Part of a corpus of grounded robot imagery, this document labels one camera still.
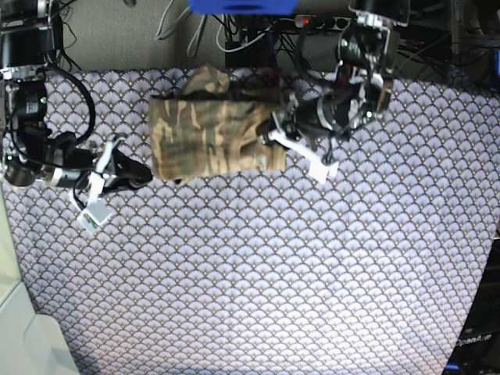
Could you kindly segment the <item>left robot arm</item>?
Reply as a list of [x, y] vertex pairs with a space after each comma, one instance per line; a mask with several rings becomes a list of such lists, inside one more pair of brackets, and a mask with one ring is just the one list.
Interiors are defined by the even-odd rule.
[[315, 78], [301, 62], [309, 25], [304, 24], [295, 49], [298, 75], [325, 89], [317, 98], [299, 101], [289, 97], [273, 112], [262, 137], [278, 143], [309, 161], [309, 175], [324, 184], [338, 172], [334, 148], [365, 125], [381, 118], [393, 88], [398, 27], [409, 24], [409, 1], [353, 1], [354, 17], [337, 42], [333, 81]]

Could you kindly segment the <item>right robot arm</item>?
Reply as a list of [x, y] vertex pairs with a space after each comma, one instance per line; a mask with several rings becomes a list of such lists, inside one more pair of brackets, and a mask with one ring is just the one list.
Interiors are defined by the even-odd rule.
[[[77, 222], [93, 234], [113, 214], [103, 196], [143, 188], [152, 181], [152, 171], [119, 150], [124, 134], [101, 148], [91, 141], [96, 121], [91, 94], [55, 62], [63, 50], [61, 9], [58, 1], [1, 3], [1, 179], [13, 188], [41, 181], [66, 189]], [[87, 104], [88, 126], [82, 135], [53, 137], [45, 123], [45, 81], [51, 72], [74, 84]]]

